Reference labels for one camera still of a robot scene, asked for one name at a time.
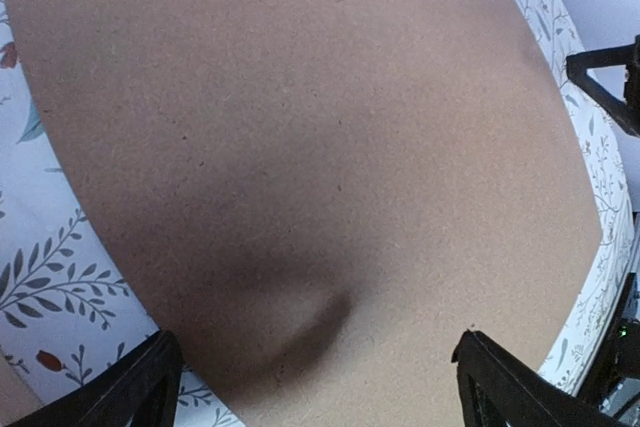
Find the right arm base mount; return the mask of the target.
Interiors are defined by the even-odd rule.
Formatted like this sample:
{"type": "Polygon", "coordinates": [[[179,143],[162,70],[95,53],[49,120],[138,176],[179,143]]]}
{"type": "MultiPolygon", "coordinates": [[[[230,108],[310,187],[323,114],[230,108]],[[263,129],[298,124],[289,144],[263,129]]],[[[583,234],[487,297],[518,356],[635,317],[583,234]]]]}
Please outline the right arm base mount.
{"type": "Polygon", "coordinates": [[[624,426],[639,424],[639,236],[613,317],[577,398],[624,426]]]}

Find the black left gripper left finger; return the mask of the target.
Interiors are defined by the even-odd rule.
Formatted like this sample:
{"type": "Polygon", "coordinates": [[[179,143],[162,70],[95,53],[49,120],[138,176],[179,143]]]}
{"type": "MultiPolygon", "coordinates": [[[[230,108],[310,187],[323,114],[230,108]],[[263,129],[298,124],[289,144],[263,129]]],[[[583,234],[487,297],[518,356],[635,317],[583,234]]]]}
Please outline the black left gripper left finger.
{"type": "Polygon", "coordinates": [[[11,427],[172,427],[182,367],[175,335],[160,330],[84,387],[11,427]]]}

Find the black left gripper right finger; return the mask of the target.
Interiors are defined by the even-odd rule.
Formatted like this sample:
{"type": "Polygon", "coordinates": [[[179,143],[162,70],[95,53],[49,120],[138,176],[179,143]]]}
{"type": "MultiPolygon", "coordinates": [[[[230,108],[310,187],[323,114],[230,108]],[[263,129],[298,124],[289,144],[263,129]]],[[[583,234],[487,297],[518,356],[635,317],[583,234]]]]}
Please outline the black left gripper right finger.
{"type": "Polygon", "coordinates": [[[545,381],[482,331],[464,331],[451,362],[466,426],[621,424],[545,381]]]}

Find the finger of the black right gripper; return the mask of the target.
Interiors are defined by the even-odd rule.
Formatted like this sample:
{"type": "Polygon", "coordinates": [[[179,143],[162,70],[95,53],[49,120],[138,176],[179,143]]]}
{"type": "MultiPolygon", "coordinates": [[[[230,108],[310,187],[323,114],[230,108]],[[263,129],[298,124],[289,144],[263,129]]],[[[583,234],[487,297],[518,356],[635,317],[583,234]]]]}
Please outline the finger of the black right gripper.
{"type": "Polygon", "coordinates": [[[639,36],[627,45],[584,51],[566,57],[566,74],[629,136],[639,136],[639,36]],[[592,70],[624,67],[623,98],[614,96],[592,70]]]}

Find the light wooden picture frame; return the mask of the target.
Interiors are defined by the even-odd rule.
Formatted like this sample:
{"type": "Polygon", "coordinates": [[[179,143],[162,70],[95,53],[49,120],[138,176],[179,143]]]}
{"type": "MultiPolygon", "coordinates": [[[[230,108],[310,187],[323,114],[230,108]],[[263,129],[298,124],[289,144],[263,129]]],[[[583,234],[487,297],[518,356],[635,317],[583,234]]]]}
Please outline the light wooden picture frame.
{"type": "Polygon", "coordinates": [[[20,420],[43,406],[40,399],[1,355],[0,421],[2,426],[20,420]]]}

